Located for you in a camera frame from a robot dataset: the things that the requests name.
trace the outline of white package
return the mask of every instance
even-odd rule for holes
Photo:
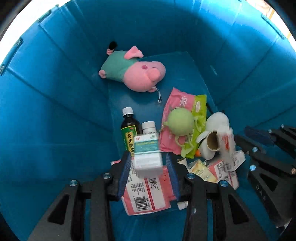
[[[163,160],[156,133],[134,138],[135,170],[140,178],[157,177],[163,173]]]
[[[235,151],[232,162],[225,162],[226,170],[233,172],[239,168],[239,166],[246,160],[244,152],[239,150]]]
[[[219,127],[217,130],[217,140],[220,147],[221,157],[225,162],[226,169],[229,172],[235,171],[243,162],[241,153],[235,151],[235,141],[232,128],[225,126]]]

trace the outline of white bottle cap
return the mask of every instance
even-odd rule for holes
[[[156,128],[155,127],[155,122],[154,121],[146,121],[142,123],[142,129],[147,129],[147,128]]]
[[[122,115],[125,116],[127,114],[133,114],[132,107],[125,107],[125,108],[122,109]]]

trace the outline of dark glass bottle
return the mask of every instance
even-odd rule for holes
[[[126,107],[122,109],[123,122],[121,124],[121,134],[124,142],[125,149],[130,151],[132,156],[134,155],[134,137],[142,135],[142,125],[133,117],[132,107]]]

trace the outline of orange object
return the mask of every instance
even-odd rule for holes
[[[195,152],[195,156],[196,156],[196,157],[201,157],[201,156],[202,156],[199,150],[196,150],[196,152]]]

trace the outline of stuffed pig toy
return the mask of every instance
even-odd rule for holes
[[[156,61],[138,61],[138,58],[142,58],[143,54],[136,46],[133,46],[129,51],[114,52],[116,47],[116,42],[109,44],[107,49],[109,57],[99,71],[100,77],[123,82],[133,91],[156,91],[155,85],[165,75],[164,65]]]

